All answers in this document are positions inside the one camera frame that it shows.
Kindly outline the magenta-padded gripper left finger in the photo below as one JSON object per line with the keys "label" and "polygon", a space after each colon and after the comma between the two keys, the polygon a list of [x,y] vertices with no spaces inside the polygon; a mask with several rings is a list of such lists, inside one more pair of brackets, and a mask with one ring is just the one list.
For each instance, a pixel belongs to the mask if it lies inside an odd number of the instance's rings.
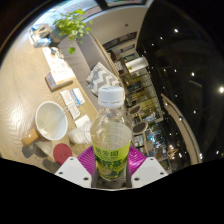
{"label": "magenta-padded gripper left finger", "polygon": [[97,174],[93,147],[87,148],[78,157],[68,157],[55,175],[84,188],[95,187]]}

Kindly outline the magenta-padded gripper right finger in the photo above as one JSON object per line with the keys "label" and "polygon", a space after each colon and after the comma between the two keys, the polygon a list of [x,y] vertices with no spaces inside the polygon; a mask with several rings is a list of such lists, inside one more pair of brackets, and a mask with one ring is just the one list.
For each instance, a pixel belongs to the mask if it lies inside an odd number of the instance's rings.
{"label": "magenta-padded gripper right finger", "polygon": [[133,146],[130,147],[126,171],[128,188],[141,188],[167,175],[155,157],[146,157]]}

